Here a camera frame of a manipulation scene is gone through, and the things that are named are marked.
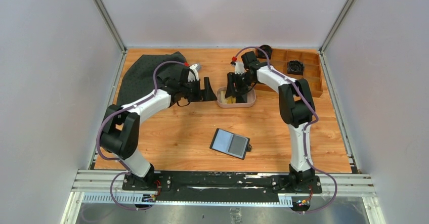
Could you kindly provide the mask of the pink oval plastic tray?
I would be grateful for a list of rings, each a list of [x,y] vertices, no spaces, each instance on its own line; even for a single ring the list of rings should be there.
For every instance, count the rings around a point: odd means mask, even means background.
[[[217,92],[217,105],[220,108],[249,108],[252,107],[255,102],[256,102],[256,94],[255,91],[252,89],[246,96],[247,96],[247,101],[245,103],[226,103],[226,98],[225,98],[225,93],[226,93],[226,87],[220,87]]]

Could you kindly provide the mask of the black leather card holder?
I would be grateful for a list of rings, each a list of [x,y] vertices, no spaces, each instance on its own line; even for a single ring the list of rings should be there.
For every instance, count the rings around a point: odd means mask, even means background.
[[[220,128],[216,129],[209,148],[241,160],[252,151],[250,138]]]

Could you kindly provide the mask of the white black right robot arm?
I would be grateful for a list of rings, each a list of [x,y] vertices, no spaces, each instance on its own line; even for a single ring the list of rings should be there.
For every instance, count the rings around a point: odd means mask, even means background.
[[[286,187],[298,193],[304,191],[315,178],[310,154],[310,128],[318,120],[309,83],[281,73],[268,61],[259,61],[255,52],[243,54],[241,61],[233,57],[231,65],[234,72],[227,74],[226,97],[243,96],[257,83],[278,93],[279,112],[288,126],[292,149]]]

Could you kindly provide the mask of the gold credit card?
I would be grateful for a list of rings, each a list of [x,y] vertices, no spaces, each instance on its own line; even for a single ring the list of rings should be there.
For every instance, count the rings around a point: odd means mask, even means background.
[[[225,98],[226,104],[235,104],[236,98],[235,97],[227,97]]]

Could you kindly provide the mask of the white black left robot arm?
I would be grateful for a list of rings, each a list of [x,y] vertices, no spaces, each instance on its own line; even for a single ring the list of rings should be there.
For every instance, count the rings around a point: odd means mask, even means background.
[[[178,104],[181,99],[192,102],[216,101],[209,77],[200,78],[194,67],[179,66],[175,70],[157,67],[153,72],[153,90],[136,101],[110,105],[97,135],[100,157],[118,161],[126,173],[133,175],[137,186],[149,190],[155,184],[154,166],[138,150],[141,124],[154,114]],[[106,157],[102,149],[113,154]]]

